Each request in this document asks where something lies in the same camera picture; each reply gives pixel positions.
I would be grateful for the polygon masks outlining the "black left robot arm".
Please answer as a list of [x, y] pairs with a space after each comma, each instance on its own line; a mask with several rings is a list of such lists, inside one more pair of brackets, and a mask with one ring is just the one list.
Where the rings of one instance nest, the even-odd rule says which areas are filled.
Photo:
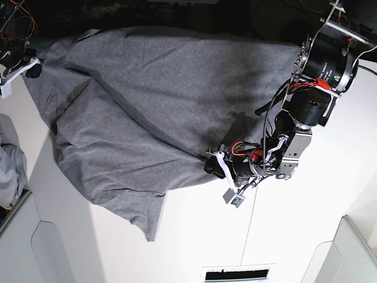
[[204, 169], [242, 194], [268, 177], [289, 179], [336, 100], [351, 87], [362, 56], [376, 51], [376, 2], [330, 1], [303, 42], [291, 77], [257, 109], [264, 116], [259, 143], [237, 141], [210, 152]]

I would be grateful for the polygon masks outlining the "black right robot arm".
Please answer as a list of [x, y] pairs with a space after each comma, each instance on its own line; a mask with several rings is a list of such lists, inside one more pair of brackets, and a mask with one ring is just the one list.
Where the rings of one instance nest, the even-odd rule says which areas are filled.
[[37, 23], [24, 7], [24, 1], [1, 1], [1, 91], [20, 75], [39, 77], [44, 60], [30, 48], [30, 39], [37, 31]]

